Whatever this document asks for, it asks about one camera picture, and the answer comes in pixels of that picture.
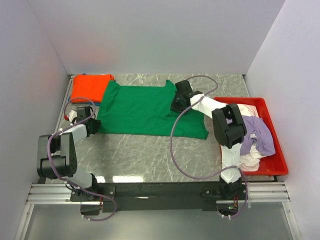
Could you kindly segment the green t shirt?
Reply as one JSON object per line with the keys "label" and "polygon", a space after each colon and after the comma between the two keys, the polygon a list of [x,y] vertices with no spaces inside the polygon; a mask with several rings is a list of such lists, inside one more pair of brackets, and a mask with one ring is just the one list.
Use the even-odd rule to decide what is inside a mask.
{"label": "green t shirt", "polygon": [[102,134],[130,134],[187,137],[205,140],[209,132],[204,114],[189,110],[181,118],[170,109],[176,86],[126,86],[109,82],[97,120]]}

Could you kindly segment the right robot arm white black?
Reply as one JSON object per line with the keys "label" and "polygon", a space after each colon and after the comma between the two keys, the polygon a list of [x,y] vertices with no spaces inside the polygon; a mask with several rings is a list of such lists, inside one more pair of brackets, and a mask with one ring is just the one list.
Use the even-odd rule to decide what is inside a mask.
{"label": "right robot arm white black", "polygon": [[242,184],[240,170],[240,153],[244,137],[247,134],[242,114],[237,104],[222,103],[200,91],[194,91],[187,79],[175,84],[176,91],[170,108],[180,113],[170,133],[169,151],[176,168],[191,179],[204,180],[185,173],[177,164],[172,148],[173,135],[180,118],[188,110],[196,110],[212,119],[214,137],[220,145],[222,169],[219,175],[219,193],[222,198],[230,200],[237,194]]}

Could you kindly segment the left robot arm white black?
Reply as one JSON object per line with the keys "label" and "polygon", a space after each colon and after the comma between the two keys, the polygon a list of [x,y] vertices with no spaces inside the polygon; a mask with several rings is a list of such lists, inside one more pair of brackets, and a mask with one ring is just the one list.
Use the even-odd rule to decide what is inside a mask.
{"label": "left robot arm white black", "polygon": [[88,201],[96,200],[100,195],[100,188],[94,174],[86,172],[78,166],[75,144],[90,135],[98,132],[101,121],[96,119],[92,106],[82,106],[76,108],[76,117],[71,120],[71,124],[76,124],[82,120],[87,121],[69,128],[51,137],[49,134],[41,135],[37,142],[37,174],[41,178],[57,179],[50,164],[49,155],[57,173],[64,179],[70,180],[82,189],[82,195]]}

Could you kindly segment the lavender t shirt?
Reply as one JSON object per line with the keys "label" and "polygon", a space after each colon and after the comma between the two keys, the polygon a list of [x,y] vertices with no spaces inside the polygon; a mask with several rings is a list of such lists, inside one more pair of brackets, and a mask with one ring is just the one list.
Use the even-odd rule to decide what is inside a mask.
{"label": "lavender t shirt", "polygon": [[273,136],[262,118],[256,116],[242,116],[246,135],[243,138],[240,155],[250,153],[251,147],[255,144],[256,150],[265,156],[272,156],[276,153]]}

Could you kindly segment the pale pink t shirt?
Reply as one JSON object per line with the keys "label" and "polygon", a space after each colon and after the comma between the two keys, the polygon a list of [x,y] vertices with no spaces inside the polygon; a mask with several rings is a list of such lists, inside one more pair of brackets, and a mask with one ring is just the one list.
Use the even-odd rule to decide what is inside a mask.
{"label": "pale pink t shirt", "polygon": [[[259,117],[257,109],[254,105],[238,104],[239,110],[243,116]],[[249,154],[240,156],[240,168],[244,172],[255,172],[260,167],[260,159],[263,157],[256,149],[256,144],[253,143]]]}

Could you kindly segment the black base beam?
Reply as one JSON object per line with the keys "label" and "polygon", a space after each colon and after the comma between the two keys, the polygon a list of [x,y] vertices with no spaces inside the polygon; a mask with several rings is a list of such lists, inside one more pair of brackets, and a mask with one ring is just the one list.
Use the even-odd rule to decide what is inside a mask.
{"label": "black base beam", "polygon": [[118,211],[203,210],[216,211],[218,201],[244,200],[245,185],[218,181],[100,183],[98,193],[104,213]]}

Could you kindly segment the red plastic bin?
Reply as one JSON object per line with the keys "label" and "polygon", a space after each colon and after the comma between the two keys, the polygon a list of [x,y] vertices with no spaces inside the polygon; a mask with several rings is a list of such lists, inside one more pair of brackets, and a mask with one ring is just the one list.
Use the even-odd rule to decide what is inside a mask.
{"label": "red plastic bin", "polygon": [[214,97],[214,100],[226,104],[245,104],[255,106],[257,113],[266,124],[273,138],[275,154],[263,157],[257,171],[245,171],[247,176],[284,176],[288,174],[288,167],[278,140],[276,130],[272,123],[266,102],[261,97]]}

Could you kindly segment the aluminium frame rail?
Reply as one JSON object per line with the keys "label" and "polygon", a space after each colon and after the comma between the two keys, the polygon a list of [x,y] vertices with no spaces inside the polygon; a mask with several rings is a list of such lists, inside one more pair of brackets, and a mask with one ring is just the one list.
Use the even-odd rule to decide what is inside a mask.
{"label": "aluminium frame rail", "polygon": [[[290,197],[284,182],[249,182],[248,197],[251,203],[284,203]],[[32,184],[27,205],[71,204],[71,190],[63,184]]]}

